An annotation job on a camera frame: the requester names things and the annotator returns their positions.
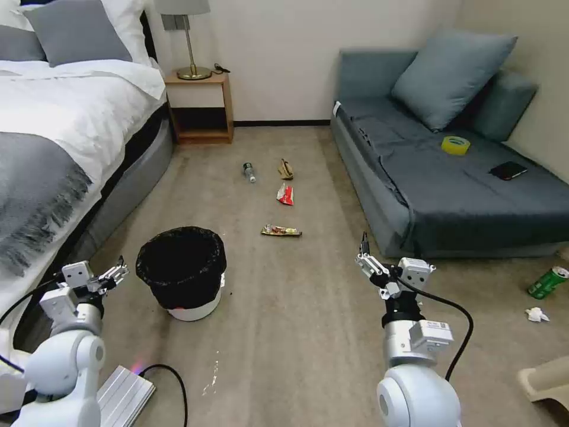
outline wooden nightstand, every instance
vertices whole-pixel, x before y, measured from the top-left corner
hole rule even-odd
[[[229,75],[181,80],[173,73],[165,82],[179,144],[231,144],[233,106]]]

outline power cord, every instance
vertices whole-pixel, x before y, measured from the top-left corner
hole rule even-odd
[[[162,369],[166,369],[167,371],[170,371],[171,373],[174,374],[174,376],[176,377],[176,379],[178,380],[178,382],[180,383],[180,387],[182,388],[182,398],[184,399],[184,427],[187,427],[188,425],[188,397],[186,395],[186,386],[184,385],[184,380],[182,380],[182,377],[180,376],[180,374],[171,366],[168,365],[163,365],[163,364],[155,364],[155,365],[150,365],[147,368],[144,368],[142,370],[142,372],[140,372],[140,374],[138,374],[140,377],[144,378],[144,375],[150,371],[151,369],[154,368],[162,368]]]
[[[452,371],[455,370],[456,364],[458,363],[462,354],[464,353],[464,350],[466,349],[466,346],[468,345],[468,342],[470,341],[470,337],[472,336],[472,333],[474,332],[474,319],[472,318],[470,313],[466,310],[466,308],[464,308],[460,304],[457,304],[456,302],[453,302],[449,299],[437,297],[437,295],[433,295],[433,294],[430,294],[428,292],[417,289],[416,287],[414,287],[413,285],[410,285],[409,283],[406,283],[404,280],[402,280],[399,277],[397,277],[397,281],[399,283],[401,283],[402,285],[406,286],[407,288],[409,288],[410,290],[412,290],[413,292],[415,292],[416,294],[422,295],[425,298],[429,298],[429,299],[432,299],[432,300],[437,301],[437,302],[442,302],[443,304],[449,305],[449,306],[457,309],[462,314],[464,314],[466,316],[466,318],[468,319],[468,331],[466,331],[466,335],[464,336],[464,340],[462,341],[461,347],[458,349],[458,351],[455,355],[455,358],[452,359],[452,362],[450,363],[449,369],[446,371],[445,379],[446,379],[446,381],[450,381],[450,376],[452,375]]]
[[[213,64],[215,70],[212,70],[212,72],[214,74],[223,74],[224,72],[226,73],[230,73],[231,71],[229,71],[227,68],[223,68],[221,65],[219,65],[217,62],[215,64]]]
[[[12,304],[12,306],[8,309],[8,311],[6,311],[6,313],[4,313],[4,315],[2,315],[2,317],[0,317],[0,325],[2,324],[2,322],[4,322],[4,320],[6,320],[6,318],[9,316],[9,314],[11,312],[13,312],[13,310],[19,306],[22,302],[24,302],[25,300],[27,300],[29,297],[33,297],[35,294],[39,293],[39,292],[43,292],[45,290],[45,287],[55,283],[57,280],[54,278],[52,280],[49,280],[47,282],[42,283],[41,285],[38,285],[38,287],[36,289],[32,289],[30,292],[28,292],[27,294],[25,294],[23,297],[21,297],[18,301],[16,301],[15,303]],[[23,368],[19,367],[16,364],[13,364],[12,362],[10,362],[7,358],[3,357],[2,355],[0,355],[0,361],[4,362],[5,364],[7,364],[10,368],[15,369],[16,371],[20,372],[20,373],[24,373]]]

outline white bucket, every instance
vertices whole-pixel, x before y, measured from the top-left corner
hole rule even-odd
[[[219,301],[221,300],[221,290],[225,286],[225,273],[221,275],[221,282],[218,293],[215,295],[213,301],[208,302],[200,307],[196,308],[175,308],[173,310],[168,310],[168,312],[174,316],[178,320],[183,321],[194,321],[200,320],[201,318],[206,317],[208,314],[211,314],[213,310],[219,305]]]

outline table lamp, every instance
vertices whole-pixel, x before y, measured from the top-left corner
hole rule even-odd
[[[211,77],[212,71],[209,68],[198,67],[194,62],[194,54],[191,51],[190,41],[190,21],[188,15],[201,15],[210,11],[207,0],[154,0],[156,10],[162,15],[183,15],[184,29],[186,30],[186,40],[188,51],[190,52],[190,66],[181,68],[177,71],[178,78],[183,80],[201,80]]]

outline beige carpet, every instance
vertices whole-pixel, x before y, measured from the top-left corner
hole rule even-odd
[[[295,169],[294,207],[275,200],[281,157]],[[257,171],[256,184],[241,175],[246,161]],[[304,235],[261,236],[268,222]],[[353,261],[368,225],[330,131],[241,128],[231,146],[178,147],[155,190],[92,266],[104,270],[123,254],[134,270],[142,244],[183,225],[210,228],[225,242],[220,305],[195,323],[174,320],[132,273],[106,299],[102,378],[117,364],[171,364],[186,382],[190,426],[381,425],[375,387],[385,370],[384,307]],[[428,290],[461,303],[476,321],[452,378],[463,426],[569,425],[564,411],[529,403],[516,383],[519,369],[569,352],[569,286],[540,303],[551,323],[530,323],[524,314],[536,305],[524,289],[563,261],[434,263]],[[423,313],[449,322],[457,339],[437,367],[444,374],[466,321],[430,301]],[[175,379],[166,371],[149,378],[158,391],[137,426],[181,426]]]

